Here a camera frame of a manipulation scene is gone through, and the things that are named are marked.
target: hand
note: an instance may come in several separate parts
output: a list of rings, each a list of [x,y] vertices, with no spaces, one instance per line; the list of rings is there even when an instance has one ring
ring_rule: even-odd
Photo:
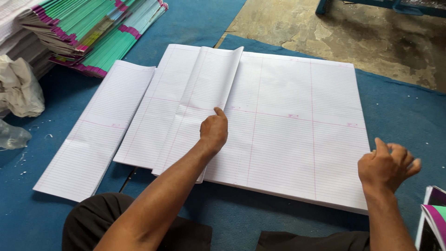
[[[413,160],[412,154],[399,144],[386,145],[375,138],[376,150],[365,154],[358,161],[359,179],[364,193],[391,192],[401,183],[421,170],[421,159]]]
[[[227,140],[227,118],[219,107],[214,107],[214,111],[217,115],[209,116],[201,123],[200,141],[212,154],[217,154]]]

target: blue metal frame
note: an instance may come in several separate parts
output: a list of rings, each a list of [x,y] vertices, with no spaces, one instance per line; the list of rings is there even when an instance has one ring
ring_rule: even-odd
[[[421,5],[413,5],[401,3],[401,0],[347,0],[348,2],[356,3],[356,4],[366,4],[376,7],[393,9],[397,13],[409,14],[409,15],[429,15],[434,17],[445,17],[446,18],[446,10],[426,7]],[[326,6],[329,0],[319,0],[319,4],[316,8],[316,14],[323,15],[326,12]]]

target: person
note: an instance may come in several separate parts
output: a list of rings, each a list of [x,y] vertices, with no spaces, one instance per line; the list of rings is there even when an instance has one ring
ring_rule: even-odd
[[[214,110],[216,115],[201,124],[194,147],[135,200],[121,193],[106,193],[76,205],[64,225],[62,250],[210,250],[211,227],[177,214],[205,166],[226,143],[227,118],[220,108]],[[370,234],[346,232],[310,238],[262,232],[256,250],[415,251],[394,193],[405,179],[420,171],[421,160],[399,144],[386,144],[379,138],[375,143],[376,150],[358,162]]]

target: stack of notebooks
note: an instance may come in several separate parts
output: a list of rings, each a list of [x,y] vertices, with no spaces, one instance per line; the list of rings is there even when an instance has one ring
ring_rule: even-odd
[[[18,20],[53,52],[52,62],[104,77],[167,9],[162,0],[46,0]]]
[[[218,106],[229,136],[197,182],[367,213],[357,161],[370,148],[353,65],[242,50],[171,44],[151,81],[112,68],[101,88],[150,81],[113,160],[161,174],[197,142]],[[94,194],[129,122],[115,109],[136,108],[136,99],[110,104],[115,92],[93,97],[86,111],[95,116],[76,123],[34,190],[75,201]],[[92,121],[97,114],[108,114],[107,124]],[[111,137],[79,125],[122,130]]]
[[[446,192],[436,186],[426,188],[415,246],[418,251],[446,250]]]
[[[0,55],[12,60],[23,58],[33,68],[37,79],[47,73],[54,63],[48,61],[51,53],[31,31],[22,28],[16,17],[40,0],[0,0]]]

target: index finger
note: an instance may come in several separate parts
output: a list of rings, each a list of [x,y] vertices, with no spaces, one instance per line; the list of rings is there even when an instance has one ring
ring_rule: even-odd
[[[220,107],[214,107],[214,111],[218,116],[226,118],[226,115],[224,114],[223,110]]]
[[[389,148],[380,138],[375,138],[376,156],[389,156]]]

